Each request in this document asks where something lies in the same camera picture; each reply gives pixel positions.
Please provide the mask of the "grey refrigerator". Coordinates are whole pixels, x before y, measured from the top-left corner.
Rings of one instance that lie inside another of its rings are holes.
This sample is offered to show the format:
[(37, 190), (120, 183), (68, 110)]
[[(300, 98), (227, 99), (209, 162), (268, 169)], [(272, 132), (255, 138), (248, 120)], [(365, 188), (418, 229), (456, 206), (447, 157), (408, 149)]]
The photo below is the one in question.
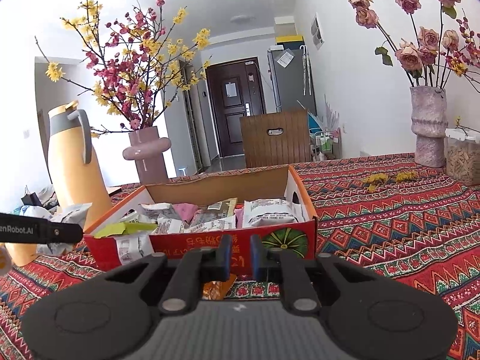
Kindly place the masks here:
[(312, 79), (307, 73), (301, 49), (274, 49), (267, 52), (272, 91), (277, 112), (307, 109), (317, 114)]

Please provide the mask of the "white cracker snack packet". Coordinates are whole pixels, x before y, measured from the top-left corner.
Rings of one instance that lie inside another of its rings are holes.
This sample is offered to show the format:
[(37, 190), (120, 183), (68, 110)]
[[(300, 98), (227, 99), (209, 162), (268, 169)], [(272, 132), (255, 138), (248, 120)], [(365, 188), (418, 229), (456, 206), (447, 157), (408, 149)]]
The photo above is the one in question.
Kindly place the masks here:
[(242, 228), (258, 228), (279, 224), (304, 222), (302, 207), (285, 199), (256, 199), (245, 201)]

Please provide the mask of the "silver biscuit snack packet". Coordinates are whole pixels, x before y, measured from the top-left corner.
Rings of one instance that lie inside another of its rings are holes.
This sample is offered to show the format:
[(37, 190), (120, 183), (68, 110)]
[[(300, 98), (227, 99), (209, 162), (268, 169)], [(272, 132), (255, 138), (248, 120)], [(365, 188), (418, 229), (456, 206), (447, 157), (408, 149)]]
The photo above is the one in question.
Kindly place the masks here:
[(190, 226), (188, 231), (190, 233), (207, 233), (223, 230), (231, 230), (236, 228), (236, 217), (234, 215), (215, 219), (209, 222)]

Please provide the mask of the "dried pink roses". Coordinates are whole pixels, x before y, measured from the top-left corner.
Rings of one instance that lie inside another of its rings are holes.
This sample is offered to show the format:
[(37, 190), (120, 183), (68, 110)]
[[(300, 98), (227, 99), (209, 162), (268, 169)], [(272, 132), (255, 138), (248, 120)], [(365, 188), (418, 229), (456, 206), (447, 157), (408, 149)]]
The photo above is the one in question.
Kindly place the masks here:
[(445, 28), (441, 20), (439, 30), (418, 26), (414, 14), (422, 8), (420, 0), (395, 0), (410, 18), (415, 40), (394, 42), (380, 23), (372, 8), (374, 0), (347, 0), (355, 11), (356, 23), (366, 29), (377, 29), (385, 38), (374, 54), (382, 57), (385, 66), (392, 66), (396, 59), (405, 71), (410, 84), (421, 83), (444, 89), (451, 74), (463, 77), (479, 91), (479, 32), (473, 30), (467, 15), (459, 17), (456, 6), (461, 0), (437, 0), (439, 16), (456, 22), (457, 29)]

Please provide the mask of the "yellow thermos jug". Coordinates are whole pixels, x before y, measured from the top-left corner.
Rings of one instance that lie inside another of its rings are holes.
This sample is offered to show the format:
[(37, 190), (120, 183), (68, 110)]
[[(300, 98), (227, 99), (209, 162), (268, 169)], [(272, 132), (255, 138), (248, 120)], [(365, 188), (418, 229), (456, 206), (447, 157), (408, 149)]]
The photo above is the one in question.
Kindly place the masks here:
[(86, 111), (78, 101), (57, 106), (48, 112), (48, 169), (62, 209), (89, 203), (84, 231), (103, 217), (112, 201), (92, 143)]

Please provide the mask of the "pink snack packet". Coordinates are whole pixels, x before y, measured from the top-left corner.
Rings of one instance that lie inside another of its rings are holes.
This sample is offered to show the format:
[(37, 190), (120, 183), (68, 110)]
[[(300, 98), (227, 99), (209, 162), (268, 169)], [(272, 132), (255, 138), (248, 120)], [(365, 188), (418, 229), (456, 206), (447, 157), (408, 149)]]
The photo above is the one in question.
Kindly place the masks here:
[(172, 206), (180, 219), (188, 224), (191, 222), (199, 208), (197, 205), (191, 203), (177, 203)]

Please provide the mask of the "orange cracker snack packet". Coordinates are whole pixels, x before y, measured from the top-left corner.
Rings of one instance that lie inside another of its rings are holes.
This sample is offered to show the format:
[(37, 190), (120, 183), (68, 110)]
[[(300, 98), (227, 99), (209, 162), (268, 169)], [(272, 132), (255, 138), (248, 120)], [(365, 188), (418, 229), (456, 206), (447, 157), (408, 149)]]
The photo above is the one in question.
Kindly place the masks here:
[(202, 288), (202, 299), (207, 301), (223, 300), (236, 281), (236, 278), (236, 275), (230, 274), (227, 281), (211, 281), (205, 283)]

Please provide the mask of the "patterned red tablecloth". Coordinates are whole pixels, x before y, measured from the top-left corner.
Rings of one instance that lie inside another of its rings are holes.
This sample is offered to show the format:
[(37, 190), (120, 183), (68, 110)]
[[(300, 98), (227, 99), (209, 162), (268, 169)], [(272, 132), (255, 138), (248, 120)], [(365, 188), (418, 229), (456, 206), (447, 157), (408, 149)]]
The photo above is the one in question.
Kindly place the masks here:
[[(293, 166), (320, 219), (317, 251), (441, 296), (458, 318), (447, 359), (479, 359), (479, 189), (416, 164), (410, 153)], [(373, 193), (362, 183), (408, 171), (418, 179)], [(100, 272), (82, 241), (1, 277), (1, 359), (32, 358), (20, 332), (27, 308)]]

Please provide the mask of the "pink glass vase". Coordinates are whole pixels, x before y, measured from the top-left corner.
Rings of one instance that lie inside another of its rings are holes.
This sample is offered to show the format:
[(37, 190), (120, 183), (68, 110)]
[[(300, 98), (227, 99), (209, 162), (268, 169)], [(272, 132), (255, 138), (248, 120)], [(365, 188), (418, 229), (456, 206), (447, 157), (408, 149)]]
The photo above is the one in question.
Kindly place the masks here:
[(171, 141), (160, 137), (156, 126), (132, 131), (128, 134), (130, 146), (124, 149), (125, 160), (134, 161), (142, 185), (169, 182), (164, 152), (171, 149)]

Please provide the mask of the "green snack bar packet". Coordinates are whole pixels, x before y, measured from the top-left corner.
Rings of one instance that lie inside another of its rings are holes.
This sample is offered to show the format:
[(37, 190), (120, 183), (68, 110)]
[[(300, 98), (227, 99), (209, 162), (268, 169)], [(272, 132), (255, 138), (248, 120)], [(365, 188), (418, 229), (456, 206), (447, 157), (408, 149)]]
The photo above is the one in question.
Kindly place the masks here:
[(156, 223), (131, 223), (131, 222), (120, 222), (120, 223), (109, 223), (104, 228), (98, 230), (93, 237), (96, 239), (101, 239), (109, 236), (124, 236), (131, 235), (138, 232), (153, 232), (156, 230)]

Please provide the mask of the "yellow box atop fridge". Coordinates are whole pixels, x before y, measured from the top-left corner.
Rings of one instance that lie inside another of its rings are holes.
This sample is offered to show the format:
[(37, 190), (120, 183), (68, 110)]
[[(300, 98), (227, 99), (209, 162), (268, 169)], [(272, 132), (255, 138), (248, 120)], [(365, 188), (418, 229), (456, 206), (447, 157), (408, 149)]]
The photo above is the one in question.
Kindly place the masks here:
[(304, 38), (301, 35), (280, 36), (280, 37), (276, 37), (275, 41), (277, 44), (303, 43)]

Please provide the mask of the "clear cereal container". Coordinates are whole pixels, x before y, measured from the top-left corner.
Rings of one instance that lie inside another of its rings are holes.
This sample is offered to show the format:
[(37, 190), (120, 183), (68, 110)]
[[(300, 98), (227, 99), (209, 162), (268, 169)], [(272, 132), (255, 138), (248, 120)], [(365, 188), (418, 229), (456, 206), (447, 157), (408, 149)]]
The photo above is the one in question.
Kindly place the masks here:
[(467, 186), (479, 185), (479, 132), (467, 127), (446, 129), (447, 174)]

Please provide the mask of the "pink yellow blossom branches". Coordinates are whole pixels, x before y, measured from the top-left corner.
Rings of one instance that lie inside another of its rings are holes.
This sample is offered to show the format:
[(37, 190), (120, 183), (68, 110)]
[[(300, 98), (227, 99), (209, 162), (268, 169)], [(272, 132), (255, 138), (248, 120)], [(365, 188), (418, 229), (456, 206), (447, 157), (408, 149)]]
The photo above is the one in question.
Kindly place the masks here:
[(81, 14), (64, 18), (64, 27), (80, 36), (84, 63), (96, 80), (94, 86), (79, 85), (90, 93), (110, 115), (122, 116), (119, 133), (150, 128), (173, 105), (174, 95), (187, 92), (205, 80), (208, 63), (182, 72), (182, 63), (191, 62), (210, 44), (211, 31), (200, 29), (191, 41), (173, 38), (188, 12), (180, 7), (172, 19), (164, 17), (166, 0), (153, 7), (136, 4), (124, 17), (102, 22), (99, 0), (81, 0)]

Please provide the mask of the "white blue plastic bag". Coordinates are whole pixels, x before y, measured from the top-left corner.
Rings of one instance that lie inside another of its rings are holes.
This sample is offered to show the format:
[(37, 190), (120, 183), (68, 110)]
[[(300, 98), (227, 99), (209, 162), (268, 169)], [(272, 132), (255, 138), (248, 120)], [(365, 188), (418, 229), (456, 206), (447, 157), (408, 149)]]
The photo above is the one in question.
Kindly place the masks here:
[(51, 220), (53, 215), (40, 205), (22, 205), (19, 209), (19, 215), (40, 219)]

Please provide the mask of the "brown wooden chair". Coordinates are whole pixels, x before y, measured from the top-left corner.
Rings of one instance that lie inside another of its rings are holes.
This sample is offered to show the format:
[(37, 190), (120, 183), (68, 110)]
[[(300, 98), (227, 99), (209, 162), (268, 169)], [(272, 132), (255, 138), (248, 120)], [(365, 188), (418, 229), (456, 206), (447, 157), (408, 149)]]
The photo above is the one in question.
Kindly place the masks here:
[(240, 124), (247, 168), (312, 161), (307, 111), (243, 116)]

